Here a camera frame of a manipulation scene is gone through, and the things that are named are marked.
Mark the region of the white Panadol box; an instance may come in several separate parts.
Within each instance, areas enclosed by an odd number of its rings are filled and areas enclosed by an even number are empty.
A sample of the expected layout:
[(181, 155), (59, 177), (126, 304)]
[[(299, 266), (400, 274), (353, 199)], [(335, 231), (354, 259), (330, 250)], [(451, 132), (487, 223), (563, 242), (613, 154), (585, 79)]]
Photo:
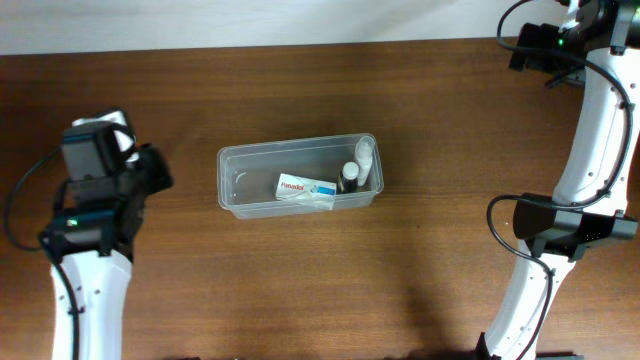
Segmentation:
[(324, 210), (332, 210), (337, 185), (316, 179), (281, 173), (276, 183), (275, 197), (280, 201), (293, 202)]

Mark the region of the dark bottle white cap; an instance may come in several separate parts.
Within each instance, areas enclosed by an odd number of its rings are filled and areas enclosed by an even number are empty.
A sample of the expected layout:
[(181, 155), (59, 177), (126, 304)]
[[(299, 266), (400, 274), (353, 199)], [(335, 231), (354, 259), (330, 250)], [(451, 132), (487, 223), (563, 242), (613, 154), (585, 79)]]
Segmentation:
[(343, 165), (339, 174), (338, 190), (340, 194), (354, 193), (358, 188), (359, 166), (355, 162)]

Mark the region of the white spray bottle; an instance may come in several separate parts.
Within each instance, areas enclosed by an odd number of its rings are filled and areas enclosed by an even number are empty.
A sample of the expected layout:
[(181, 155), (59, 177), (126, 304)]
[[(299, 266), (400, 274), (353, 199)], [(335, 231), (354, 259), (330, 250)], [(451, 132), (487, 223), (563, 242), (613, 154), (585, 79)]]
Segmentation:
[(354, 160), (359, 167), (357, 176), (358, 186), (364, 186), (372, 164), (374, 155), (375, 140), (371, 136), (363, 136), (356, 144), (354, 151)]

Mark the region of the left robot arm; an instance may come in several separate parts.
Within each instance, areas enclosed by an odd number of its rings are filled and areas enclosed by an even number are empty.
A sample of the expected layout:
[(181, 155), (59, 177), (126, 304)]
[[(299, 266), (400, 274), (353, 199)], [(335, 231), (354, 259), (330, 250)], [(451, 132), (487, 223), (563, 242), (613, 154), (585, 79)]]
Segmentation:
[(134, 239), (146, 199), (173, 186), (157, 148), (107, 120), (67, 129), (61, 152), (68, 179), (38, 240), (51, 264), (55, 359), (119, 359), (132, 277)]

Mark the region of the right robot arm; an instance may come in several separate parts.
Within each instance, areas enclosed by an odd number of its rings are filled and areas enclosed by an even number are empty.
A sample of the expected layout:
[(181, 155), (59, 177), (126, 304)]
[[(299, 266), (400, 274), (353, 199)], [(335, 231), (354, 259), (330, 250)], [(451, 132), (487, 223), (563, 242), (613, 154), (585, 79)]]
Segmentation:
[(551, 304), (567, 275), (594, 247), (631, 241), (628, 176), (639, 138), (639, 4), (566, 1), (559, 26), (522, 26), (509, 67), (551, 75), (548, 87), (581, 86), (584, 97), (567, 165), (551, 196), (491, 200), (515, 204), (517, 246), (498, 243), (516, 263), (500, 310), (472, 353), (475, 359), (534, 359)]

